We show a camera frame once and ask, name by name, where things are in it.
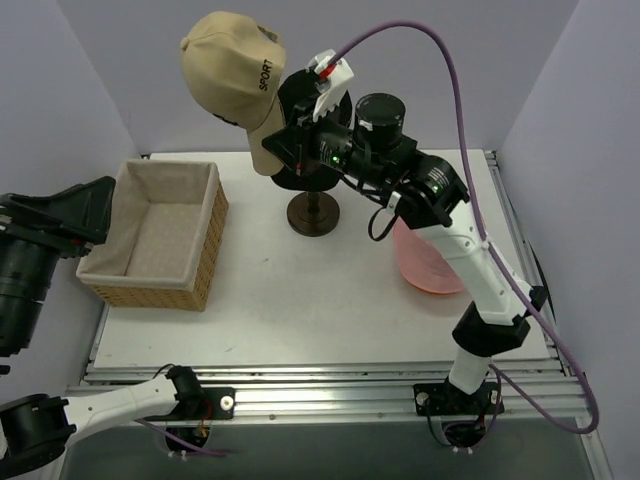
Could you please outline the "beige cap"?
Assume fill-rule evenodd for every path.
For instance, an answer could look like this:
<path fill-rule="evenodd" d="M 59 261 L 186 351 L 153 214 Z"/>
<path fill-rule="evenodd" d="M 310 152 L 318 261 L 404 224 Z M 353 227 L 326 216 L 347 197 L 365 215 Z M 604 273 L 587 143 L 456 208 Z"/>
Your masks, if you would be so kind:
<path fill-rule="evenodd" d="M 248 16 L 215 11 L 193 26 L 180 50 L 192 98 L 214 117 L 246 132 L 256 173 L 279 173 L 283 163 L 262 140 L 285 126 L 278 99 L 286 63 L 280 36 Z"/>

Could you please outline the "pink cap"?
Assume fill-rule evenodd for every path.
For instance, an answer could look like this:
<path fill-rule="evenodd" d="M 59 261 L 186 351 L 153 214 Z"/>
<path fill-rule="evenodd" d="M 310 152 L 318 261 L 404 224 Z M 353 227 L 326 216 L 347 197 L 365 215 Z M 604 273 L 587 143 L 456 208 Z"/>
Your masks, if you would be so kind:
<path fill-rule="evenodd" d="M 420 239 L 402 220 L 393 228 L 393 244 L 397 268 L 413 287 L 434 295 L 454 295 L 465 290 L 437 249 Z"/>

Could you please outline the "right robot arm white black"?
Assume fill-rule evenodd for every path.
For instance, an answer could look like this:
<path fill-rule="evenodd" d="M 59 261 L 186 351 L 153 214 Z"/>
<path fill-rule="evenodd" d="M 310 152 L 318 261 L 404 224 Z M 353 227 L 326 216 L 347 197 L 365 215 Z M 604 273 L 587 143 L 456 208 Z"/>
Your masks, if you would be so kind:
<path fill-rule="evenodd" d="M 312 103 L 303 100 L 286 127 L 262 144 L 298 176 L 321 165 L 352 177 L 359 193 L 431 243 L 462 281 L 472 302 L 452 332 L 458 352 L 443 391 L 447 406 L 464 413 L 479 402 L 492 357 L 521 347 L 530 331 L 519 296 L 540 308 L 548 293 L 500 271 L 480 237 L 467 187 L 446 160 L 420 152 L 403 134 L 405 113 L 399 98 L 369 94 L 357 102 L 348 128 L 313 120 Z"/>

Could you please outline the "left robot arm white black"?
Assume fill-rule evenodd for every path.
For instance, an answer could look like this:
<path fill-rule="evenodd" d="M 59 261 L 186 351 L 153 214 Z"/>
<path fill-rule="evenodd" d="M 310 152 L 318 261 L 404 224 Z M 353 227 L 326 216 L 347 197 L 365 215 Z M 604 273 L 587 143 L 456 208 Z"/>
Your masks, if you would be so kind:
<path fill-rule="evenodd" d="M 116 181 L 110 176 L 51 196 L 1 197 L 1 355 L 30 344 L 61 259 L 81 258 L 107 239 Z M 194 371 L 172 366 L 149 381 L 82 397 L 34 394 L 1 407 L 1 476 L 55 461 L 101 431 L 148 417 L 190 419 L 204 401 Z"/>

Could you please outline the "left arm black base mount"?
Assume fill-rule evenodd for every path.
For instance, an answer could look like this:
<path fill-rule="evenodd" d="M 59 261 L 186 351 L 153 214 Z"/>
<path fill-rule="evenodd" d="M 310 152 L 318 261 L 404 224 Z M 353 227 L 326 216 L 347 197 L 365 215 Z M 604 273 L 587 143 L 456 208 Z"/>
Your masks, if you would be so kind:
<path fill-rule="evenodd" d="M 181 403 L 168 415 L 167 421 L 222 421 L 235 416 L 236 390 L 228 386 L 205 387 L 196 400 Z"/>

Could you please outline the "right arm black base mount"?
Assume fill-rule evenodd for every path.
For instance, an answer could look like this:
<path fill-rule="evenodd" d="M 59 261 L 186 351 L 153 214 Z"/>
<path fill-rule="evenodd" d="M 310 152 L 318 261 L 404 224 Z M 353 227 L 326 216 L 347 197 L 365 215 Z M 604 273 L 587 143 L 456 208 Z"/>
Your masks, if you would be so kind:
<path fill-rule="evenodd" d="M 486 416 L 505 411 L 497 400 L 498 384 L 484 382 L 473 394 L 466 394 L 447 380 L 412 386 L 418 416 Z"/>

